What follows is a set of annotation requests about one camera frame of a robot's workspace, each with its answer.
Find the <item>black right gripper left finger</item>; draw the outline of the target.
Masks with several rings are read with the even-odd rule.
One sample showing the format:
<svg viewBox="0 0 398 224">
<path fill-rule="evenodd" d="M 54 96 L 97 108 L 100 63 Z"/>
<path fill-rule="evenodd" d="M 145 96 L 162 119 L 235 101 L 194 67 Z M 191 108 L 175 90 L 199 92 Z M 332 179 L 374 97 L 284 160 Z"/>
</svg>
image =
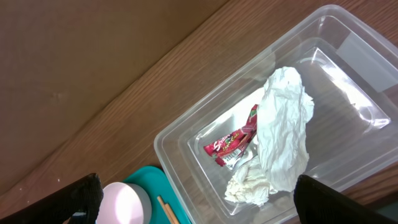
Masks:
<svg viewBox="0 0 398 224">
<path fill-rule="evenodd" d="M 100 178 L 92 173 L 2 218 L 1 224 L 95 224 L 103 197 Z"/>
</svg>

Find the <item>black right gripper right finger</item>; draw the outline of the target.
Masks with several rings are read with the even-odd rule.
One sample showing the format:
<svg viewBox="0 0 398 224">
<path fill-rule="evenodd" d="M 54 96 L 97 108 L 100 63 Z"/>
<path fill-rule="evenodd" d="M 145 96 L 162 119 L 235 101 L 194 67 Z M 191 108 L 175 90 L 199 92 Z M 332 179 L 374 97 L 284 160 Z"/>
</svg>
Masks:
<svg viewBox="0 0 398 224">
<path fill-rule="evenodd" d="M 294 204 L 305 224 L 395 224 L 323 183 L 300 175 L 294 189 Z"/>
</svg>

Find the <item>small white tissue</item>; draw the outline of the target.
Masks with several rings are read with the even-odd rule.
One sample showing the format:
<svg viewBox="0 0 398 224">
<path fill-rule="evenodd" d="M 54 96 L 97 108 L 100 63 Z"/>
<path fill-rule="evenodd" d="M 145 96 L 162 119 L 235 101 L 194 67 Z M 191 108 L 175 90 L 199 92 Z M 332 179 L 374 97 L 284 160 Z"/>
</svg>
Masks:
<svg viewBox="0 0 398 224">
<path fill-rule="evenodd" d="M 269 200 L 270 195 L 277 192 L 262 170 L 259 158 L 255 156 L 236 170 L 226 186 L 224 199 L 260 207 Z"/>
</svg>

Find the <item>red snack wrapper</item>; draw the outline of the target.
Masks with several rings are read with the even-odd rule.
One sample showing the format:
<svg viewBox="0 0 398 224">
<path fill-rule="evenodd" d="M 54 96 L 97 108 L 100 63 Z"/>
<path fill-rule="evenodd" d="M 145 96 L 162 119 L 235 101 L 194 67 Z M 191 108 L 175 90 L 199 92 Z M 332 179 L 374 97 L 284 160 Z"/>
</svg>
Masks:
<svg viewBox="0 0 398 224">
<path fill-rule="evenodd" d="M 251 108 L 243 127 L 203 147 L 204 151 L 219 166 L 232 169 L 242 158 L 246 148 L 257 133 L 257 108 L 258 105 Z"/>
</svg>

